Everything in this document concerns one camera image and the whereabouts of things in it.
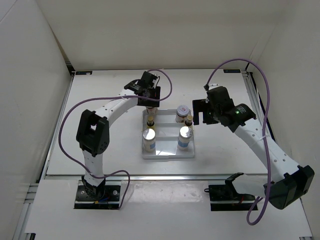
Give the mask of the spice jar white lid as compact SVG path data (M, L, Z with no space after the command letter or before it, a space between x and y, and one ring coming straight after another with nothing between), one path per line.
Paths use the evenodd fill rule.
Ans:
M157 111L158 111L157 107L146 107L146 112L150 116L156 115Z
M190 110L186 105L179 105L176 109L175 121L177 123L184 123L189 112Z

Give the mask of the small yellow label bottle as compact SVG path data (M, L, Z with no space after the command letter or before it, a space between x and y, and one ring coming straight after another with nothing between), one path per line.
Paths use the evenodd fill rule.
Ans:
M155 131L155 120L153 115L147 117L146 127Z
M191 128L191 129L193 128L193 116L192 115L189 114L185 118L184 125Z

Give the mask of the white shaker silver cap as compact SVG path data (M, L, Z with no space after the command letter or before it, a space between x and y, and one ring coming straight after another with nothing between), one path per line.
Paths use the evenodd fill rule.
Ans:
M156 150L156 132L147 128L142 132L143 149L148 153L153 153Z
M179 130L177 147L180 150L187 150L192 137L193 130L189 126L181 127Z

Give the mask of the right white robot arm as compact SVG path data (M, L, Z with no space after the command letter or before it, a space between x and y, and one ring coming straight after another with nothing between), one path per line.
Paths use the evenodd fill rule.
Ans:
M301 166L289 157L268 135L256 114L244 103L235 105L229 97L207 97L192 102L193 123L221 124L244 141L267 169L266 178L235 173L225 180L224 193L230 200L241 195L265 199L273 207L283 210L304 196L315 176L309 166Z

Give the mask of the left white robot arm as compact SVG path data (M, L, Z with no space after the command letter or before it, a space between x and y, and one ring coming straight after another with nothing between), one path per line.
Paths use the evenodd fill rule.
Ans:
M94 110L81 114L76 140L84 156L86 167L83 183L88 185L87 194L100 200L105 194L102 182L103 153L110 143L110 127L125 112L135 106L158 107L160 102L159 77L145 71L140 79L126 84L117 99Z

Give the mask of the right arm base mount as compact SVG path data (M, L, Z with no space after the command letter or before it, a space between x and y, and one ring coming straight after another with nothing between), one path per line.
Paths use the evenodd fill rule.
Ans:
M232 196L226 185L209 185L204 189L209 194L210 210L212 212L248 211L256 198L250 194Z

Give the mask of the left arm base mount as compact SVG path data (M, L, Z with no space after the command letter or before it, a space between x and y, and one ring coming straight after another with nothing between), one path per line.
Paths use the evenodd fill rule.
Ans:
M74 200L76 210L117 210L121 203L121 182L107 181L104 188L104 195L100 199L89 196L85 186L79 183Z

